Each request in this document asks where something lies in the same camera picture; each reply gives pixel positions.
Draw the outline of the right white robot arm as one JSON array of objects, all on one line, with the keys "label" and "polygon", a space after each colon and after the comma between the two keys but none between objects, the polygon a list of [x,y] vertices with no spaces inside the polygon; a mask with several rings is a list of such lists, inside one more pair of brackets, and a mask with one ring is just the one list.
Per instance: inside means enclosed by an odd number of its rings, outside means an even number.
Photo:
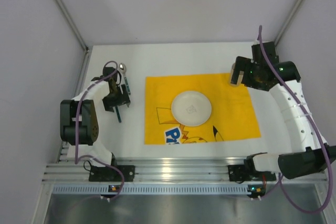
[{"label": "right white robot arm", "polygon": [[322,148],[326,148],[329,161],[335,161],[335,146],[311,125],[312,114],[302,91],[301,76],[292,61],[280,62],[274,42],[254,44],[252,58],[238,56],[232,66],[230,83],[267,91],[274,98],[286,125],[290,153],[258,153],[244,160],[252,174],[261,172],[281,173],[294,179],[327,169]]}]

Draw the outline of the cream paper cup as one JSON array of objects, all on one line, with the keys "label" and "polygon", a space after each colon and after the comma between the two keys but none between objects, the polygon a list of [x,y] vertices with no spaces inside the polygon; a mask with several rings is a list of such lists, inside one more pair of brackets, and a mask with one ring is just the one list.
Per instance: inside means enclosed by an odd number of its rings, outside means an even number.
[{"label": "cream paper cup", "polygon": [[243,76],[244,76],[244,72],[236,68],[236,64],[233,63],[231,70],[230,70],[229,84],[233,87],[237,87],[241,85]]}]

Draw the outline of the yellow printed cloth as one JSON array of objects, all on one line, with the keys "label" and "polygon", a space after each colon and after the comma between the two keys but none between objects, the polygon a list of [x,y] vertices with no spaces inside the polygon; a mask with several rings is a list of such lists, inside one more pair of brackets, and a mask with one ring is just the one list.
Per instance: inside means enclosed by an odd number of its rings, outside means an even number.
[{"label": "yellow printed cloth", "polygon": [[260,138],[248,89],[229,74],[147,77],[146,145],[196,144]]}]

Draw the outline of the metal fork green handle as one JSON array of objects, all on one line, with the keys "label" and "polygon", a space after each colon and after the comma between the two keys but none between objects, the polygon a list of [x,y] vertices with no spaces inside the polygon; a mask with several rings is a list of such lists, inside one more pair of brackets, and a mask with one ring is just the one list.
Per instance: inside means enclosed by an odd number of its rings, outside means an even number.
[{"label": "metal fork green handle", "polygon": [[117,115],[117,118],[118,118],[118,122],[121,123],[122,120],[121,120],[121,115],[120,115],[118,106],[115,106],[115,111],[116,111],[116,115]]}]

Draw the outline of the cream upturned bowl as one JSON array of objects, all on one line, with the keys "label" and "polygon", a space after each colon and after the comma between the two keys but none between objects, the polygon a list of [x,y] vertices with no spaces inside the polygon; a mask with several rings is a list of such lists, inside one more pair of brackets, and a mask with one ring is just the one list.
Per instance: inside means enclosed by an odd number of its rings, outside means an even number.
[{"label": "cream upturned bowl", "polygon": [[212,114],[212,105],[204,94],[185,91],[174,98],[171,112],[179,124],[196,127],[208,121]]}]

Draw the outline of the metal spoon green handle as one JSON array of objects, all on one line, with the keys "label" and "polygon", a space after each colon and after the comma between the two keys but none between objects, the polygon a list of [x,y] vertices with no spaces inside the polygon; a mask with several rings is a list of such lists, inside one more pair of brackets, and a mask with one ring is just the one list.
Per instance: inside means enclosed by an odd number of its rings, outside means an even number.
[{"label": "metal spoon green handle", "polygon": [[130,87],[129,87],[129,83],[128,83],[127,75],[126,75],[127,67],[126,67],[126,65],[125,65],[124,63],[122,63],[122,62],[119,64],[119,71],[120,71],[120,73],[122,74],[122,76],[123,76],[123,78],[124,78],[124,82],[125,82],[125,86],[126,86],[128,95],[131,95],[131,91],[130,91]]}]

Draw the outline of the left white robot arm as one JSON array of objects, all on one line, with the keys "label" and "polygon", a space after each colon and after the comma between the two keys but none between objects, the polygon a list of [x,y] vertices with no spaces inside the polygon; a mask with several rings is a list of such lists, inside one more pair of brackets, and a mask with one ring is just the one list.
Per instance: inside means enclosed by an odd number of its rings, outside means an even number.
[{"label": "left white robot arm", "polygon": [[114,154],[102,143],[100,133],[107,125],[99,115],[115,113],[121,122],[119,107],[130,106],[127,82],[122,83],[119,68],[104,66],[102,75],[94,77],[79,95],[60,103],[60,137],[73,148],[75,164],[89,158],[95,170],[107,169],[120,174]]}]

